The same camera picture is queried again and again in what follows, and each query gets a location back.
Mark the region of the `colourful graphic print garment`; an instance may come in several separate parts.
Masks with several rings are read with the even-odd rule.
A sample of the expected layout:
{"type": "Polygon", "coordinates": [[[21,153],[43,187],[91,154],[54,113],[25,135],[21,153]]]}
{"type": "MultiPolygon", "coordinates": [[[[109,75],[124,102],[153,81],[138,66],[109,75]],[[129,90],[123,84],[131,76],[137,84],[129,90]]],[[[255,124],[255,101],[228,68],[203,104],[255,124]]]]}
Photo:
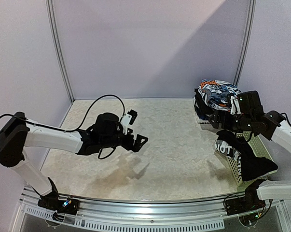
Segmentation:
{"type": "Polygon", "coordinates": [[[198,86],[197,92],[206,106],[213,110],[231,112],[232,100],[237,99],[241,90],[235,85],[222,80],[204,79],[198,86]]]}

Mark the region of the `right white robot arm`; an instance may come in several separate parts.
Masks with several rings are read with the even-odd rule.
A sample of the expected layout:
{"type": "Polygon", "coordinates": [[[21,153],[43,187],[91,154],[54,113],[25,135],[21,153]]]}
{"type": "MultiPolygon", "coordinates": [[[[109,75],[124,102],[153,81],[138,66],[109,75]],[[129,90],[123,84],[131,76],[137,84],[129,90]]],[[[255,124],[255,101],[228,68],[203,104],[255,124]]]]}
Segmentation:
{"type": "Polygon", "coordinates": [[[250,211],[261,200],[291,200],[291,123],[284,113],[232,115],[216,111],[209,118],[218,129],[216,147],[234,159],[242,181],[250,181],[240,206],[250,211]]]}

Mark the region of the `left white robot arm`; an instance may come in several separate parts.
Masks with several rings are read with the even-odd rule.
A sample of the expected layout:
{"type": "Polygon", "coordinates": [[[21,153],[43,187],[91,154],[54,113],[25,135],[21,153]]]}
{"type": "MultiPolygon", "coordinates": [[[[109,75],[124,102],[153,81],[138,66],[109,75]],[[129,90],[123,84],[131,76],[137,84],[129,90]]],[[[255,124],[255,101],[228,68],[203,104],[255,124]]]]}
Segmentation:
{"type": "Polygon", "coordinates": [[[129,128],[137,115],[133,110],[122,117],[103,113],[85,130],[64,130],[28,120],[23,112],[17,112],[0,130],[0,164],[18,173],[44,197],[44,202],[51,209],[57,210],[63,203],[55,184],[30,163],[24,148],[43,147],[81,156],[97,154],[100,160],[103,159],[102,150],[106,148],[114,151],[120,146],[136,153],[148,142],[148,137],[133,135],[129,128]]]}

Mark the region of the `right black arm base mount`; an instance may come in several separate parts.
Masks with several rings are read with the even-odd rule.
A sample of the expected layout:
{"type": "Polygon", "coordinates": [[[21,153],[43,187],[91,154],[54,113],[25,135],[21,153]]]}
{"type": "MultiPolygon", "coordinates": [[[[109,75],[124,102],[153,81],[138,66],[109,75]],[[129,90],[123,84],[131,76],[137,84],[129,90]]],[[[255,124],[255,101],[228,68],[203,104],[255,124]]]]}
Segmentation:
{"type": "Polygon", "coordinates": [[[266,209],[265,200],[261,200],[257,195],[257,190],[262,182],[263,179],[261,181],[255,181],[250,184],[245,189],[245,195],[243,197],[239,197],[235,194],[227,195],[223,200],[223,206],[227,212],[227,215],[230,216],[241,214],[257,209],[261,209],[261,212],[255,216],[256,219],[260,219],[266,215],[272,206],[273,200],[269,200],[269,206],[266,209]]]}

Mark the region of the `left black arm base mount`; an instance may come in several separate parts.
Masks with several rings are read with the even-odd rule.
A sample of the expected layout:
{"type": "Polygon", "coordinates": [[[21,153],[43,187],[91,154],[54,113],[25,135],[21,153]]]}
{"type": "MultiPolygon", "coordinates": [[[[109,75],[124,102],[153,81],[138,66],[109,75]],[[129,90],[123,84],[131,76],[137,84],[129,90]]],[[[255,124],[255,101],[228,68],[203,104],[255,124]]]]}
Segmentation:
{"type": "Polygon", "coordinates": [[[57,211],[58,214],[64,213],[69,215],[77,215],[80,201],[72,198],[71,196],[61,199],[54,182],[51,178],[48,178],[48,180],[51,183],[52,191],[45,196],[40,196],[38,206],[48,210],[57,211]]]}

